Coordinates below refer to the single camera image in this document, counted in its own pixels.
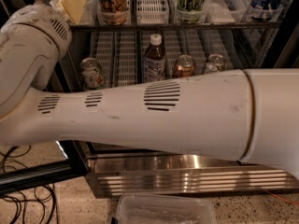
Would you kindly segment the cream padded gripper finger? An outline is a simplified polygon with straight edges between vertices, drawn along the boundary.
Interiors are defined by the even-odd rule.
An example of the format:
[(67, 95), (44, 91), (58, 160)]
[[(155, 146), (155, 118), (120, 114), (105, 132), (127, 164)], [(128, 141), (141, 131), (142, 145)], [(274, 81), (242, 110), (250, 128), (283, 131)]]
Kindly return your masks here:
[(87, 0), (50, 0), (50, 5), (73, 24), (80, 24), (86, 4)]

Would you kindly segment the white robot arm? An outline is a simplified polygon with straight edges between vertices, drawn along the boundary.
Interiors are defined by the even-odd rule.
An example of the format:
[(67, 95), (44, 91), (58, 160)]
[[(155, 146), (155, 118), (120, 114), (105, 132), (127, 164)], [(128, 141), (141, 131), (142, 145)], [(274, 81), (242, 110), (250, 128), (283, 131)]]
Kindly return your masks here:
[(71, 32), (34, 3), (1, 28), (0, 140), (64, 140), (263, 164), (299, 177), (299, 70), (229, 70), (72, 93), (46, 92)]

